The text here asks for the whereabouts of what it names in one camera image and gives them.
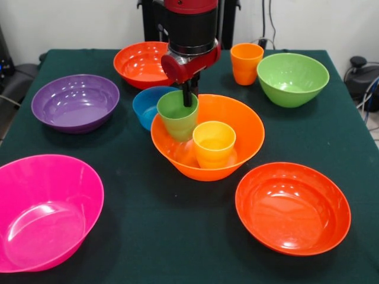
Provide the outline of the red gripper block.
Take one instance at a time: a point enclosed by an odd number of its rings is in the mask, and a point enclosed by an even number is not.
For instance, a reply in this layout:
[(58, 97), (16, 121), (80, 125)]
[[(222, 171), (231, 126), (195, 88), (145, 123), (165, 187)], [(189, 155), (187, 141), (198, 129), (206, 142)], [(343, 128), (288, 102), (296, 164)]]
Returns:
[(221, 45), (215, 40), (213, 48), (205, 54), (182, 56), (173, 51), (168, 51), (162, 56), (160, 62), (167, 77), (175, 83), (183, 83), (182, 93), (185, 107), (192, 106), (191, 93), (198, 95), (199, 72), (215, 64), (220, 55)]

